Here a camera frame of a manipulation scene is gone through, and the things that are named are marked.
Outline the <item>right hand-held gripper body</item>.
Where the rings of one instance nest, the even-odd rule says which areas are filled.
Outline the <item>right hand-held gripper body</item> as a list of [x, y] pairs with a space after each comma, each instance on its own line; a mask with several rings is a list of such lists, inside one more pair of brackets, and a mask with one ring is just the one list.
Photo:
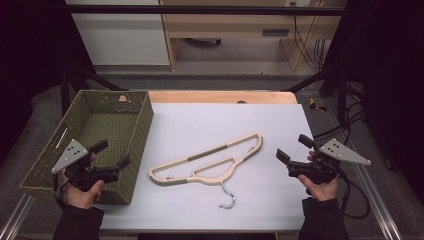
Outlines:
[[319, 185], [329, 183], [337, 175], [341, 162], [352, 162], [369, 166], [371, 161], [343, 145], [336, 139], [331, 139], [324, 145], [315, 143], [312, 148], [315, 153], [315, 160], [308, 163], [291, 160], [291, 164], [286, 166], [290, 177], [299, 175], [307, 176], [313, 183]]

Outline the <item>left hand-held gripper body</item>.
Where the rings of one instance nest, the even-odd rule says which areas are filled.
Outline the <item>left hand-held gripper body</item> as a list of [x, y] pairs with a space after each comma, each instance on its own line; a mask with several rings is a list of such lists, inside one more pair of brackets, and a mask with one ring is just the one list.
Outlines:
[[90, 148], [85, 148], [77, 140], [72, 139], [53, 166], [51, 173], [58, 175], [64, 171], [69, 183], [84, 192], [98, 180], [103, 180], [105, 183], [116, 182], [119, 179], [119, 167], [93, 166], [91, 157], [94, 153]]

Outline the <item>green woven basket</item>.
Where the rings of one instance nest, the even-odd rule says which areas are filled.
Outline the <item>green woven basket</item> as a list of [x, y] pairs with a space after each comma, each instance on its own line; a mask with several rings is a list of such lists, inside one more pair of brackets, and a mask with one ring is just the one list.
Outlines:
[[93, 164], [114, 166], [125, 157], [130, 159], [130, 164], [120, 171], [116, 182], [105, 185], [100, 202], [130, 204], [153, 116], [147, 92], [79, 91], [20, 188], [35, 198], [52, 202], [51, 170], [65, 147], [73, 139], [84, 147], [106, 140], [108, 147], [96, 155]]

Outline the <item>person's right hand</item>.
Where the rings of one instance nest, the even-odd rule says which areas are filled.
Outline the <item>person's right hand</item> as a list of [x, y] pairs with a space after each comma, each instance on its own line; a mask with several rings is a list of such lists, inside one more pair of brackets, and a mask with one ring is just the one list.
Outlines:
[[310, 191], [311, 196], [318, 201], [328, 201], [337, 197], [338, 179], [329, 183], [315, 184], [307, 176], [299, 175], [298, 180]]

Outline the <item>person's left hand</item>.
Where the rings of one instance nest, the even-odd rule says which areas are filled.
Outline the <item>person's left hand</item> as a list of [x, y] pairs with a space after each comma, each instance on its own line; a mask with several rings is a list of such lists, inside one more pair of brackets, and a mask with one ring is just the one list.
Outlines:
[[90, 209], [95, 202], [98, 202], [101, 198], [101, 191], [104, 187], [104, 181], [98, 180], [93, 186], [86, 192], [74, 187], [71, 184], [65, 186], [65, 194], [67, 203], [71, 206]]

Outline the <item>yellow and black tool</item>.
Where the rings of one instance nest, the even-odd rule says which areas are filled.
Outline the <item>yellow and black tool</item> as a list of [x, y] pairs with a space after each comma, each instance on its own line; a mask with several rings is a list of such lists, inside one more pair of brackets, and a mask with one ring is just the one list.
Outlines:
[[310, 109], [318, 110], [318, 111], [321, 111], [321, 112], [327, 112], [326, 107], [316, 105], [314, 98], [309, 98], [309, 106], [310, 106]]

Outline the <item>white table mat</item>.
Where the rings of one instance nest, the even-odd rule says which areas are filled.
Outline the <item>white table mat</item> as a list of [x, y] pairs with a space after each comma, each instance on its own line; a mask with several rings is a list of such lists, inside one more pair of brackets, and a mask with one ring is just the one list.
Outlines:
[[[154, 166], [235, 141], [234, 147], [161, 174], [186, 177], [199, 169], [202, 175], [217, 176], [232, 158], [254, 146], [253, 140], [243, 139], [254, 133], [262, 135], [262, 148], [221, 186], [159, 186], [149, 179]], [[276, 151], [305, 160], [308, 150], [298, 137], [310, 133], [299, 104], [155, 104], [133, 200], [128, 206], [106, 207], [102, 227], [128, 232], [297, 230], [305, 189], [288, 175]]]

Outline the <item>white cabinet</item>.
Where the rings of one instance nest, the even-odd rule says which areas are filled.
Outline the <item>white cabinet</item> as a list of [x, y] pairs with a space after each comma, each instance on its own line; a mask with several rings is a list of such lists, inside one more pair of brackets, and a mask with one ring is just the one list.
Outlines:
[[160, 14], [72, 14], [95, 66], [169, 65]]

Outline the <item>light wooden desk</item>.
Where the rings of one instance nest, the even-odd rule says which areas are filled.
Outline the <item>light wooden desk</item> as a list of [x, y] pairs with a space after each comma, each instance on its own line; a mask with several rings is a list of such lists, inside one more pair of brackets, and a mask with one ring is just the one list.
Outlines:
[[[343, 8], [348, 0], [159, 0], [165, 5], [255, 6], [255, 7], [328, 7]], [[292, 70], [312, 54], [306, 47], [314, 40], [333, 39], [338, 16], [210, 15], [165, 14], [167, 37], [183, 38], [274, 38], [282, 43]], [[263, 37], [263, 29], [289, 29], [287, 37]]]

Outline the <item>black metal frame leg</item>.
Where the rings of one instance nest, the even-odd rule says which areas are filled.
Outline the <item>black metal frame leg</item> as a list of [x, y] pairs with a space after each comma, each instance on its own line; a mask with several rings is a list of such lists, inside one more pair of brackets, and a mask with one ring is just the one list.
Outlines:
[[89, 86], [86, 82], [87, 79], [91, 79], [112, 91], [125, 91], [125, 88], [119, 87], [107, 81], [103, 77], [100, 77], [97, 73], [84, 69], [82, 66], [75, 64], [66, 65], [60, 72], [59, 79], [62, 115], [65, 115], [71, 105], [69, 87], [72, 87], [76, 92], [82, 89], [88, 89]]
[[323, 80], [319, 89], [322, 97], [332, 97], [337, 93], [337, 120], [342, 126], [347, 124], [346, 117], [346, 97], [347, 97], [347, 76], [340, 64], [330, 64], [320, 72], [308, 77], [306, 80], [289, 87], [286, 92], [296, 93], [303, 88]]

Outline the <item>aluminium rail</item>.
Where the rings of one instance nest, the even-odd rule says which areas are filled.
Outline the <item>aluminium rail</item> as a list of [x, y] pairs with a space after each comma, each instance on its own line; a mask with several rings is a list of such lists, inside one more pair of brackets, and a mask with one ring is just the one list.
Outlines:
[[[324, 102], [326, 106], [328, 107], [328, 111], [334, 123], [340, 124], [341, 122], [338, 120], [337, 112], [336, 112], [337, 110], [336, 103], [334, 103], [334, 101], [329, 98], [324, 98]], [[346, 133], [340, 133], [339, 135], [341, 139], [343, 139], [343, 141], [346, 141], [346, 145], [349, 148], [355, 151], [357, 150], [354, 143], [351, 140], [348, 140]], [[394, 222], [366, 166], [357, 164], [357, 163], [351, 163], [350, 165], [352, 166], [357, 176], [357, 179], [362, 187], [362, 190], [364, 190], [365, 194], [368, 197], [368, 200], [370, 201], [370, 207], [373, 211], [373, 215], [385, 239], [386, 240], [402, 240], [400, 231], [398, 230], [398, 227], [396, 223]]]
[[0, 229], [0, 240], [15, 240], [33, 203], [34, 198], [32, 196], [27, 193], [22, 195], [11, 216]]

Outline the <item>black horizontal frame bar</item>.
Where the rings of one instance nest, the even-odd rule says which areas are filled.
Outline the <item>black horizontal frame bar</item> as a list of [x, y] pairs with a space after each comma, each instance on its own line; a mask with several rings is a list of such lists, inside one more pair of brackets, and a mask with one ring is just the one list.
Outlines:
[[66, 5], [71, 13], [92, 14], [210, 14], [210, 15], [295, 15], [342, 16], [344, 8], [320, 7], [236, 7], [236, 6], [187, 6], [187, 5]]

